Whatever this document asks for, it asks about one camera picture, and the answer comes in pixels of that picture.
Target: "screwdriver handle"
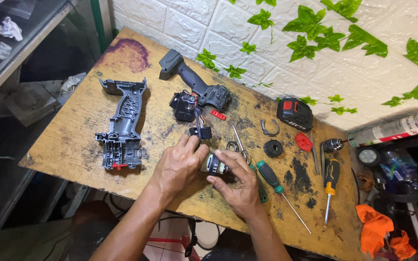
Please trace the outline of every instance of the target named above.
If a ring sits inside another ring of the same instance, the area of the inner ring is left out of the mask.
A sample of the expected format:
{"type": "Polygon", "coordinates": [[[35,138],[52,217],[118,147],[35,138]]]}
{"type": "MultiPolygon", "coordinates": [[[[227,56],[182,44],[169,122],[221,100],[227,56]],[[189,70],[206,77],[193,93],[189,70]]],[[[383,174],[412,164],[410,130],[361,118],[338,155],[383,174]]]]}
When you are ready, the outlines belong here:
{"type": "MultiPolygon", "coordinates": [[[[253,164],[250,164],[249,167],[253,170],[254,174],[256,174],[256,168],[254,167],[253,164]]],[[[259,178],[259,176],[256,174],[257,177],[257,188],[259,191],[259,198],[261,199],[261,204],[264,204],[265,202],[267,202],[269,200],[269,198],[267,198],[267,192],[266,192],[266,188],[264,187],[264,184],[261,181],[261,178],[259,178]]]]}
{"type": "Polygon", "coordinates": [[[340,178],[340,162],[331,158],[326,163],[327,176],[325,177],[325,193],[335,195],[336,184],[340,178]]]}
{"type": "Polygon", "coordinates": [[[269,165],[263,160],[259,161],[256,164],[257,169],[261,173],[261,176],[267,181],[267,183],[270,184],[275,190],[277,194],[281,194],[284,191],[284,188],[282,185],[280,185],[280,182],[278,182],[277,176],[275,175],[272,168],[270,168],[269,165]]]}

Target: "screwdriver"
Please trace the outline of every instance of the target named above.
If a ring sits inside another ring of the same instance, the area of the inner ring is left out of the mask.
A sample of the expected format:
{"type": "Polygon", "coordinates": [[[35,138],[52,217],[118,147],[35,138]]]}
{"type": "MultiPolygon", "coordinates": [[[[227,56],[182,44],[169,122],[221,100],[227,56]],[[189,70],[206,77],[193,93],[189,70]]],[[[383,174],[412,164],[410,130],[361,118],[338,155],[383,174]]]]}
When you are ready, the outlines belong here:
{"type": "MultiPolygon", "coordinates": [[[[253,170],[254,174],[256,174],[256,168],[254,167],[253,164],[250,164],[249,167],[253,170]]],[[[261,204],[264,204],[265,202],[267,202],[269,200],[269,198],[267,198],[267,192],[266,192],[266,188],[264,187],[264,184],[261,181],[261,178],[259,178],[259,176],[256,174],[257,177],[257,183],[258,183],[258,191],[259,191],[259,198],[261,198],[261,204]]]]}
{"type": "Polygon", "coordinates": [[[330,198],[335,195],[336,183],[340,177],[340,163],[337,159],[331,158],[327,161],[327,176],[325,178],[325,193],[328,194],[327,210],[325,211],[325,224],[328,221],[328,209],[330,207],[330,198]]]}
{"type": "Polygon", "coordinates": [[[270,184],[271,187],[274,188],[275,192],[277,194],[282,194],[282,196],[285,198],[285,200],[288,202],[288,205],[290,205],[291,209],[294,211],[294,213],[298,216],[299,220],[302,222],[302,224],[307,228],[307,230],[309,231],[310,234],[312,234],[312,232],[309,230],[309,228],[307,227],[307,225],[304,223],[304,221],[302,220],[302,218],[299,216],[298,212],[296,212],[296,210],[294,209],[293,205],[291,205],[290,201],[288,201],[287,197],[285,197],[285,194],[283,194],[283,192],[285,191],[284,188],[282,187],[282,185],[280,185],[280,182],[278,182],[277,176],[275,175],[274,171],[272,170],[272,168],[270,168],[269,165],[267,165],[267,163],[263,160],[259,161],[256,164],[256,167],[258,168],[259,172],[261,173],[262,177],[265,179],[265,181],[267,181],[267,183],[270,184]]]}

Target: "forearm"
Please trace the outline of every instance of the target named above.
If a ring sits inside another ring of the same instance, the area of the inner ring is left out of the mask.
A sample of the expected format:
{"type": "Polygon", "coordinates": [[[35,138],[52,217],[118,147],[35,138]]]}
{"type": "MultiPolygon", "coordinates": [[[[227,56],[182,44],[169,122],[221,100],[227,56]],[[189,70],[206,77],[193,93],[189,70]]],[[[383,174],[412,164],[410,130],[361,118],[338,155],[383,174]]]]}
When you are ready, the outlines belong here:
{"type": "Polygon", "coordinates": [[[90,260],[137,260],[170,200],[169,195],[148,183],[90,260]]]}
{"type": "Polygon", "coordinates": [[[259,260],[291,260],[262,207],[246,223],[259,260]]]}

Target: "plastic bottle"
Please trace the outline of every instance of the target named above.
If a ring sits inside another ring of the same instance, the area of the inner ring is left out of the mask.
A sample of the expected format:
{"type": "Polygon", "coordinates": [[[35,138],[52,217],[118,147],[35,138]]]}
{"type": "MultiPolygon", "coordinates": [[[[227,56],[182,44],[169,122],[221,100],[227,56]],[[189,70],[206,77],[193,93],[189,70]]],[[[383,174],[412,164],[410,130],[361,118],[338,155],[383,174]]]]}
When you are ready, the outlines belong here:
{"type": "Polygon", "coordinates": [[[403,185],[408,184],[411,189],[418,190],[417,163],[404,149],[382,152],[383,161],[380,167],[384,171],[386,192],[402,194],[403,185]]]}
{"type": "Polygon", "coordinates": [[[354,140],[349,143],[359,148],[416,134],[418,134],[418,114],[351,133],[349,139],[354,138],[354,140]]]}

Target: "black battery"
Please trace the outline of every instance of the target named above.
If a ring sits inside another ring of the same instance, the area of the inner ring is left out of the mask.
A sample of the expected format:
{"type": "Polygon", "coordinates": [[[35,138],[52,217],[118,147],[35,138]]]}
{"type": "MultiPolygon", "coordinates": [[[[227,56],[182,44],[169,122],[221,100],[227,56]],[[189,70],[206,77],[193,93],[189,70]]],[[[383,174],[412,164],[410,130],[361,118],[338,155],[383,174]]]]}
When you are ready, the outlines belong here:
{"type": "Polygon", "coordinates": [[[277,118],[300,131],[312,129],[313,117],[311,108],[299,99],[283,98],[278,103],[277,118]]]}

